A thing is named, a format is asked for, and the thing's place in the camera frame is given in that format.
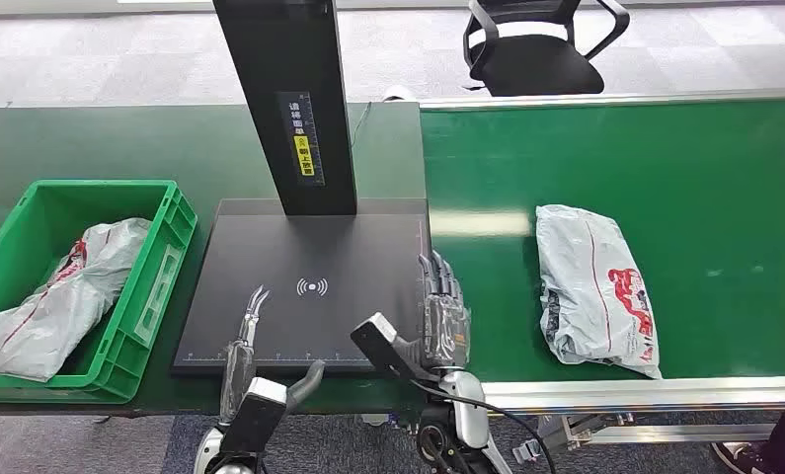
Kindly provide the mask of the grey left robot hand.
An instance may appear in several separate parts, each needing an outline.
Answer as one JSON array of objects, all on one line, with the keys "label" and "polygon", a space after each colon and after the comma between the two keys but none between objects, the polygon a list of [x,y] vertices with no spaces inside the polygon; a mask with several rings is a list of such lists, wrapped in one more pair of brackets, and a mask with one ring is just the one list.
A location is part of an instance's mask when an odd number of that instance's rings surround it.
[{"label": "grey left robot hand", "polygon": [[[227,346],[218,420],[222,429],[228,429],[233,423],[256,375],[254,340],[260,320],[259,312],[269,295],[270,292],[262,285],[254,290],[246,306],[238,336]],[[312,362],[306,375],[286,390],[286,408],[279,415],[275,413],[275,408],[268,410],[268,414],[274,416],[274,427],[319,387],[325,367],[326,363],[320,359]]]}]

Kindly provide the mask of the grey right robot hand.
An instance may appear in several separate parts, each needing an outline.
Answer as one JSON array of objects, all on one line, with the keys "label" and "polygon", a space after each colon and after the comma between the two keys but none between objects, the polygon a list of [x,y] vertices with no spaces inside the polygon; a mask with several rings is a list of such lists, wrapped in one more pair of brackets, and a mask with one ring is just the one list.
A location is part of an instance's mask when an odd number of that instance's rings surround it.
[{"label": "grey right robot hand", "polygon": [[407,343],[409,356],[424,370],[464,369],[471,346],[471,313],[461,285],[442,255],[419,255],[425,298],[420,338]]}]

